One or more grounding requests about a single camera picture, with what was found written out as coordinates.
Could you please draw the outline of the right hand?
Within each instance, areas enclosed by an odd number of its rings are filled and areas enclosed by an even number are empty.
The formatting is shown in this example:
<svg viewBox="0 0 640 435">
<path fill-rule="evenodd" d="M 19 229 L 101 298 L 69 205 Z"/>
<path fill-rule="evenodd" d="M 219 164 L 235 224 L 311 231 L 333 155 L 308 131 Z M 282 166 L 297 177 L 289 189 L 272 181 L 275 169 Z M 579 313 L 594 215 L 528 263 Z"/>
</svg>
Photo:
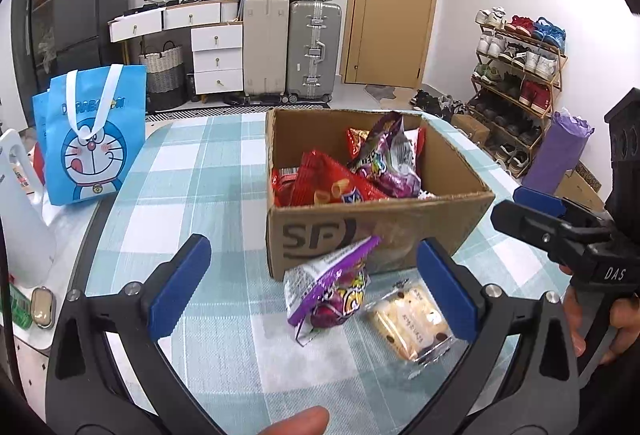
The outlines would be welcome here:
<svg viewBox="0 0 640 435">
<path fill-rule="evenodd" d="M 585 339 L 578 333 L 582 325 L 582 307 L 578 303 L 573 287 L 566 289 L 563 297 L 563 307 L 570 326 L 570 335 L 577 356 L 582 356 L 586 349 Z M 601 365 L 611 363 L 622 355 L 637 341 L 640 331 L 639 299 L 618 299 L 610 309 L 610 324 L 616 330 L 616 336 L 600 360 Z"/>
</svg>

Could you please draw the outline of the left hand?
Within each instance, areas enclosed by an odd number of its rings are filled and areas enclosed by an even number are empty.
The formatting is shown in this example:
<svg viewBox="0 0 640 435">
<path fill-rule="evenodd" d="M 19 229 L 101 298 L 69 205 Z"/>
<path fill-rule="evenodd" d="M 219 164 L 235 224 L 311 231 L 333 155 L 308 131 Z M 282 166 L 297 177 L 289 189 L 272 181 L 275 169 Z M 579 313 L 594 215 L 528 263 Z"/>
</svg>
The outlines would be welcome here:
<svg viewBox="0 0 640 435">
<path fill-rule="evenodd" d="M 329 421 L 329 411 L 316 406 L 266 427 L 260 435 L 323 435 Z"/>
</svg>

